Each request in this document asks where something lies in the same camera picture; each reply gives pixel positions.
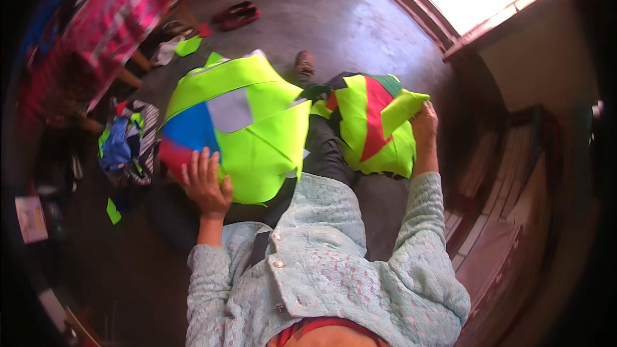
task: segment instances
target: neon green fabric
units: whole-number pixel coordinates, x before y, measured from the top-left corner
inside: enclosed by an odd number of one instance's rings
[[[187,40],[183,40],[176,46],[176,54],[180,55],[181,57],[185,57],[189,54],[194,53],[199,48],[201,40],[202,37],[200,37],[199,35]]]
[[[103,143],[107,141],[110,134],[111,132],[109,131],[109,128],[105,127],[105,130],[103,130],[103,133],[99,137],[99,158],[103,158]]]
[[[306,101],[237,132],[215,129],[222,153],[220,169],[231,176],[235,202],[268,201],[281,189],[287,172],[295,170],[300,177],[309,110]]]
[[[167,106],[165,123],[194,104],[210,100],[230,90],[264,82],[278,82],[278,84],[285,82],[261,54],[234,59],[202,74],[195,74],[202,70],[191,70],[178,82]]]
[[[229,59],[225,58],[223,55],[220,55],[219,53],[212,52],[208,56],[208,59],[206,59],[204,68],[207,69],[209,67],[220,65],[222,62],[227,62],[228,60]]]
[[[221,152],[219,180],[230,174],[233,200],[259,204],[278,193],[288,172],[300,177],[311,107],[310,101],[294,104],[302,89],[281,78],[263,55],[228,60],[212,53],[206,67],[178,82],[165,123],[195,104],[243,87],[253,123],[231,133],[214,128]]]
[[[139,125],[139,128],[140,128],[140,129],[141,129],[141,131],[143,132],[143,130],[144,130],[144,119],[143,119],[143,117],[141,116],[141,113],[140,113],[140,112],[134,112],[134,113],[131,115],[131,122],[135,122],[135,121],[137,121],[137,125]]]
[[[381,111],[384,137],[389,137],[403,122],[409,121],[422,108],[422,102],[430,100],[428,94],[412,93],[401,89],[396,98]]]
[[[343,157],[347,164],[353,170],[365,174],[392,172],[411,177],[416,142],[408,120],[421,109],[422,101],[430,97],[402,89],[381,112],[384,138],[391,135],[392,140],[372,157],[360,161],[367,133],[366,78],[355,75],[345,77],[344,81],[347,87],[335,90],[335,96],[341,113],[341,138],[347,144],[343,147]]]
[[[120,222],[122,215],[120,214],[120,212],[118,212],[118,209],[116,209],[115,204],[113,203],[111,198],[107,198],[107,207],[105,210],[107,211],[107,215],[109,216],[109,219],[112,221],[113,225],[116,225]]]
[[[318,116],[324,117],[326,120],[329,120],[332,116],[332,110],[326,107],[326,101],[319,100],[313,104],[313,107],[310,110],[311,114],[317,114]]]

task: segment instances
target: foot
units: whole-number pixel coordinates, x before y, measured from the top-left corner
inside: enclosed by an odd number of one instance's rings
[[[309,78],[315,75],[315,58],[309,50],[302,50],[296,55],[296,74]]]

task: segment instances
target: red shoe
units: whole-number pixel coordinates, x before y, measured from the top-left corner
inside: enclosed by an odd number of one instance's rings
[[[260,15],[261,13],[255,7],[243,8],[242,10],[229,14],[223,24],[221,24],[221,30],[235,30],[238,27],[242,27],[245,24],[256,21],[259,19]]]
[[[242,3],[238,3],[236,5],[233,5],[229,8],[227,8],[226,10],[217,12],[216,14],[214,14],[214,16],[212,16],[212,23],[222,23],[225,21],[225,18],[227,18],[227,16],[229,16],[230,14],[233,14],[234,12],[240,11],[243,8],[249,8],[249,7],[253,7],[253,3],[251,2],[242,2]]]

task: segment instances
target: blue fabric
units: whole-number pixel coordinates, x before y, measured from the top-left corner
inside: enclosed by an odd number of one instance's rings
[[[205,102],[182,111],[167,121],[161,129],[163,134],[191,150],[201,151],[209,147],[210,152],[220,151],[214,135],[212,118]]]
[[[104,171],[116,171],[121,164],[131,161],[131,148],[127,144],[127,124],[128,120],[122,117],[113,119],[113,124],[109,129],[109,137],[103,143],[103,157],[100,164]]]

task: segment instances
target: striped fabric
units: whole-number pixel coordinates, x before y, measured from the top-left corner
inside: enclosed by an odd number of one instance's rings
[[[110,110],[115,110],[118,107],[118,100],[114,96],[112,96],[109,103]],[[138,163],[143,168],[143,173],[139,174],[134,166],[125,166],[122,168],[122,171],[124,176],[131,182],[137,185],[150,185],[152,173],[154,172],[154,147],[156,144],[158,108],[143,101],[133,100],[124,107],[120,116],[129,120],[134,112],[140,112],[144,119],[143,135],[139,140],[138,158]]]
[[[29,105],[24,105],[28,110],[23,112],[29,114],[31,120],[50,113],[40,110],[40,105],[47,97],[58,96],[53,90],[57,82],[54,77],[61,75],[62,70],[58,62],[65,61],[63,57],[70,54],[78,55],[87,63],[83,74],[93,78],[96,88],[88,89],[91,93],[88,111],[91,111],[139,44],[176,1],[87,0],[69,22],[63,36],[56,39],[45,60],[33,68],[31,78],[22,85],[20,95],[30,101]],[[64,65],[64,70],[74,71],[75,68]]]

